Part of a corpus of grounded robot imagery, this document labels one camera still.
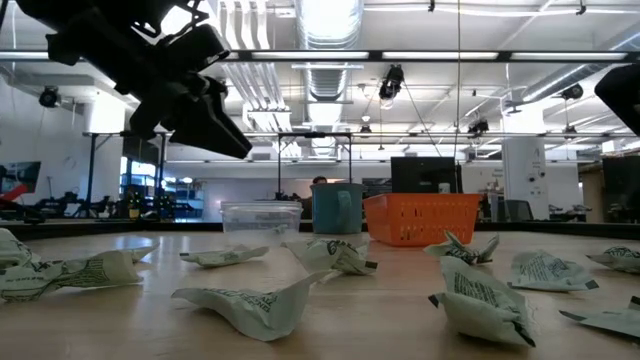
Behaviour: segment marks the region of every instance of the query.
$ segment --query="wooden table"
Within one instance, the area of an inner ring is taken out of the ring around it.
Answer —
[[[482,246],[491,233],[477,233]],[[312,234],[301,234],[310,238]],[[68,259],[160,241],[136,265],[144,282],[106,289],[61,289],[39,301],[0,304],[0,359],[640,359],[633,339],[577,325],[558,309],[626,307],[640,296],[640,276],[610,271],[584,257],[624,240],[502,233],[492,264],[479,267],[502,281],[511,258],[545,249],[577,261],[600,289],[556,294],[522,291],[529,300],[538,347],[490,343],[456,334],[427,296],[444,289],[437,259],[421,249],[372,243],[373,276],[342,276],[311,290],[303,318],[289,336],[272,343],[245,337],[213,311],[170,294],[180,287],[271,290],[305,276],[292,254],[274,245],[262,259],[204,270],[180,261],[184,251],[221,249],[220,233],[139,233],[30,241],[45,259]],[[250,245],[264,243],[250,239]]]

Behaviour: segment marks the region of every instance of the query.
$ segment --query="teal cup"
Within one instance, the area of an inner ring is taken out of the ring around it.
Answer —
[[[316,234],[358,234],[362,231],[361,184],[315,184],[313,232]]]

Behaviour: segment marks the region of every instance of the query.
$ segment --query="clear plastic container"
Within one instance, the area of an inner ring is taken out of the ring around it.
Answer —
[[[296,201],[223,202],[220,213],[224,232],[233,238],[284,241],[299,232],[302,204]]]

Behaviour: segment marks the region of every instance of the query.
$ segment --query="crumpled paper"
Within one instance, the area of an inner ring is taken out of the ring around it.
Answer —
[[[107,251],[90,258],[29,262],[0,270],[0,298],[7,302],[38,300],[62,287],[104,287],[140,282],[131,254]]]
[[[543,250],[517,254],[511,263],[512,288],[545,291],[579,291],[599,288],[582,266]]]
[[[345,274],[368,275],[378,268],[378,263],[366,260],[368,242],[356,247],[342,240],[313,239],[284,242],[282,246],[291,250],[310,274],[338,270]]]
[[[591,311],[562,311],[560,314],[582,325],[615,331],[640,338],[640,298],[631,298],[627,309]]]
[[[500,244],[500,236],[496,234],[491,240],[489,240],[489,243],[484,250],[478,251],[464,246],[453,233],[445,231],[444,234],[447,237],[446,242],[437,245],[429,245],[424,248],[424,252],[436,257],[453,256],[469,265],[473,265],[474,262],[476,264],[482,264],[493,261],[491,256],[498,247],[498,244]]]
[[[120,251],[129,251],[129,252],[131,252],[131,260],[134,263],[137,263],[137,262],[140,262],[142,260],[142,258],[147,256],[150,252],[152,252],[153,250],[157,249],[159,246],[160,246],[160,243],[154,243],[151,246],[143,246],[143,247],[134,248],[134,249],[123,249],[123,250],[120,250]]]
[[[600,255],[587,255],[599,264],[617,271],[640,274],[640,252],[628,247],[614,246]]]
[[[315,273],[268,293],[185,288],[176,290],[171,297],[216,311],[246,336],[272,341],[291,334],[302,317],[310,286],[326,275],[328,272]]]
[[[451,256],[440,259],[447,291],[429,300],[444,306],[459,333],[490,341],[535,347],[525,298],[493,277]]]
[[[180,253],[180,259],[182,261],[196,263],[202,267],[221,267],[263,256],[268,252],[268,246],[249,249],[244,245],[239,245],[232,250]]]
[[[0,228],[0,269],[24,266],[37,261],[40,261],[40,256],[18,241],[11,231]]]

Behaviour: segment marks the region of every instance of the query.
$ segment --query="orange basket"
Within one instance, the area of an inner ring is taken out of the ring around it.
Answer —
[[[393,246],[444,242],[444,231],[471,242],[480,194],[383,194],[364,200],[369,235]]]

